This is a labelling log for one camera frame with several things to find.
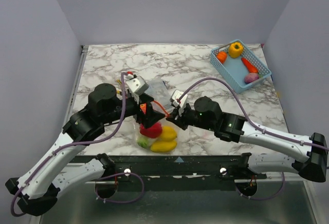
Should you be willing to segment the red toy bell pepper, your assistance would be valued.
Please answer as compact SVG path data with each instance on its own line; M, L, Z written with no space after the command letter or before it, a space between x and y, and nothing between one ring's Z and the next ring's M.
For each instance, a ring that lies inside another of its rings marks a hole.
M142 124L139 127L139 131L143 136L148 138L158 138L162 132L162 125L161 123L157 122L150 128L145 128Z

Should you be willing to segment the yellow toy lemon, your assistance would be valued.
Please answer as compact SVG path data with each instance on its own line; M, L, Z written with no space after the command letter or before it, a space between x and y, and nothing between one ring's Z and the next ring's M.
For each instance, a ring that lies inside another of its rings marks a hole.
M162 132L158 137L160 141L166 141L166 142L175 140L176 138L177 138L177 132L174 128L170 126L163 126Z

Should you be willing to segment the clear zip top bag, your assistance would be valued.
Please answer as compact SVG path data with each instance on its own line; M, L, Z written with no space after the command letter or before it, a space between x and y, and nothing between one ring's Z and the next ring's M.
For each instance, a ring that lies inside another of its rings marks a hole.
M164 118L150 128L145 128L142 124L135 122L134 141L145 150L155 153L169 153L177 147L178 139L178 128L166 120L172 107L164 107L158 101L152 101L150 104L153 111L163 114Z

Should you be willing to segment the yellow toy corn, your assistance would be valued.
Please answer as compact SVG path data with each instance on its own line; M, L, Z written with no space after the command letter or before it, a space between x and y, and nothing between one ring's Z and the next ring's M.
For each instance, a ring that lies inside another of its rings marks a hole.
M155 141L150 150L155 153L167 153L175 149L177 146L177 142L175 140L172 141Z

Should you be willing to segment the blue plastic basket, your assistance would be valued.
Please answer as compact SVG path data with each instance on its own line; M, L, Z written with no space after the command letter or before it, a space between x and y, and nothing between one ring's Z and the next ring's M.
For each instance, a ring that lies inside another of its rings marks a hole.
M240 42L244 47L243 53L235 59L228 54L228 48L234 42ZM220 51L227 53L227 59L224 64L221 64L216 58L217 53ZM258 80L245 84L244 77L249 74L249 71L242 63L241 58L246 58L258 69L258 75L260 76ZM241 40L233 40L227 45L212 49L210 52L210 63L238 94L263 83L267 77L271 76L271 71L268 67Z

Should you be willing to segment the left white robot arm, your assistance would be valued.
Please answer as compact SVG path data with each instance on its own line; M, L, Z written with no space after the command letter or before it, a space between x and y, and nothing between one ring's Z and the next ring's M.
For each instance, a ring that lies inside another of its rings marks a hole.
M73 172L62 174L61 171L87 146L104 141L99 136L105 132L106 125L117 125L108 136L110 139L126 117L134 116L145 128L150 128L163 119L165 115L152 107L154 99L145 94L147 87L146 84L138 84L136 90L123 90L122 97L118 98L112 84L97 85L88 95L87 105L70 117L62 133L42 159L25 175L10 178L5 183L7 190L13 195L10 206L12 216L40 216L76 185L122 175L106 154L98 154Z

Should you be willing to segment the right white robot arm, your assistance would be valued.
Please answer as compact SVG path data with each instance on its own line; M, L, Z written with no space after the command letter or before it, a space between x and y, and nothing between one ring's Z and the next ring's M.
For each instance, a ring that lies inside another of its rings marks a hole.
M309 181L326 181L327 150L322 134L303 136L265 127L246 117L223 112L208 97L198 98L193 107L185 98L170 101L174 109L167 120L183 130L194 126L209 130L226 142L253 144L275 152L250 156L248 161L239 163L236 172L241 178L247 179L254 173L291 172Z

